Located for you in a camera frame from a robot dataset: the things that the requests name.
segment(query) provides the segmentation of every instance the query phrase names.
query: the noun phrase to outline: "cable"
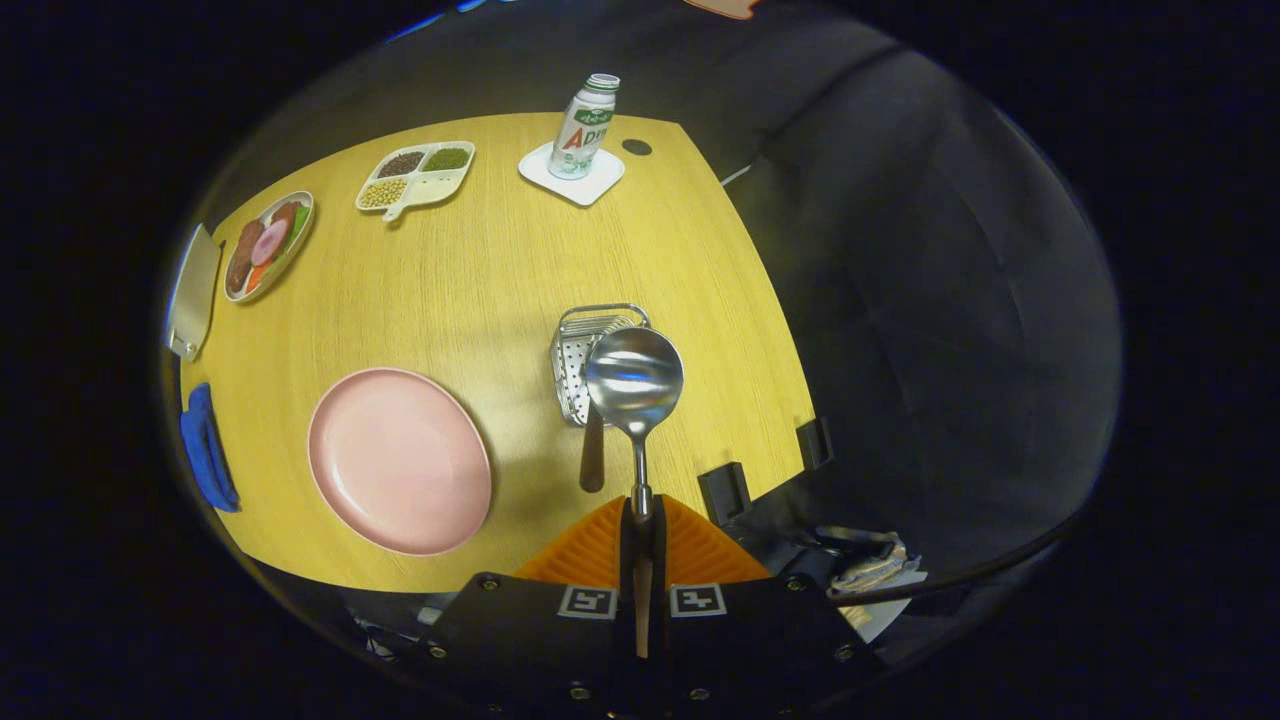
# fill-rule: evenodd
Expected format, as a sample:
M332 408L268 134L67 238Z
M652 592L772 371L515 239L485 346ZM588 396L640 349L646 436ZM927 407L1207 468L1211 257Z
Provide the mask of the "cable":
M1007 570L1009 568L1012 568L1014 565L1018 565L1019 562L1030 559L1032 556L1042 552L1044 548L1061 539L1062 536L1065 536L1066 532L1071 528L1071 525L1074 525L1075 521L1080 518L1080 514L1083 511L1084 511L1083 507L1076 510L1075 512L1069 515L1066 520L1062 520L1053 529L1033 539L1032 542L1011 552L1006 552L1005 555L1001 555L995 560L974 565L973 568L969 568L963 573L957 573L948 578L942 578L941 580L924 580L923 583L911 583L909 585L900 585L896 588L886 588L882 591L867 591L851 594L849 597L832 598L831 603L836 607L854 607L858 605L874 605L877 602L888 602L892 600L909 600L913 597L919 597L922 594L951 589L957 585L965 585L975 580L980 580L983 578L989 578L991 575L1001 573L1002 570Z

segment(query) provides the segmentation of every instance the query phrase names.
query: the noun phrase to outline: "plastic bottle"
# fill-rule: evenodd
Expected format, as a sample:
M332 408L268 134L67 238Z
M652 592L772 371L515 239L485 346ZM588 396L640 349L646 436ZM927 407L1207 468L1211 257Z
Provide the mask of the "plastic bottle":
M577 179L591 172L591 158L600 149L621 81L614 76L591 73L564 110L564 122L552 146L547 169L562 179Z

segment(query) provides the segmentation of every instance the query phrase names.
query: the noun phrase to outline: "wood grain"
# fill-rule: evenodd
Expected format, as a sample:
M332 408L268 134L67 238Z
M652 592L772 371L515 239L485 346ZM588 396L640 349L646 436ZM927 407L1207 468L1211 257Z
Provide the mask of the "wood grain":
M182 370L184 397L211 384L242 507L220 516L246 553L325 583L444 592L480 570L516 570L627 493L630 446L612 428L604 491L579 488L582 429L561 419L556 401L552 334L579 305L640 305L684 359L680 405L649 437L655 492L700 510L698 474L731 460L744 465L753 497L801 470L795 428L813 419L813 404L800 360L751 240L689 136L673 123L617 117L605 147L626 176L584 209L516 169L557 123L553 113L494 115L371 140L273 183L218 227L215 242L234 245L279 196L315 196L315 224L285 274L251 304L218 292L206 345ZM622 151L628 137L653 154ZM379 159L447 140L476 145L456 195L408 208L393 225L355 209ZM335 380L370 366L433 378L480 428L493 505L453 552L385 551L348 529L315 488L311 411Z

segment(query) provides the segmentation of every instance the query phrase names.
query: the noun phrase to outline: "bottle label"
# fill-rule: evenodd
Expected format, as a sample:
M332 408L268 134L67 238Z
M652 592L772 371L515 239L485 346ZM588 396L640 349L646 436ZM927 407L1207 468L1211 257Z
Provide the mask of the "bottle label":
M589 110L584 108L573 113L573 119L584 126L600 126L613 119L613 110Z
M600 108L579 106L566 113L547 169L564 179L580 178L590 172L591 158L600 149L612 119L613 110Z

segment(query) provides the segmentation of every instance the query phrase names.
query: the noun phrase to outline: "table hole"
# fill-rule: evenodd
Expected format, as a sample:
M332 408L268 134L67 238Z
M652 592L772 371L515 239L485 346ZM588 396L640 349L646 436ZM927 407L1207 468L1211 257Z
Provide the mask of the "table hole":
M627 138L622 141L622 149L632 155L649 155L653 146L643 140Z

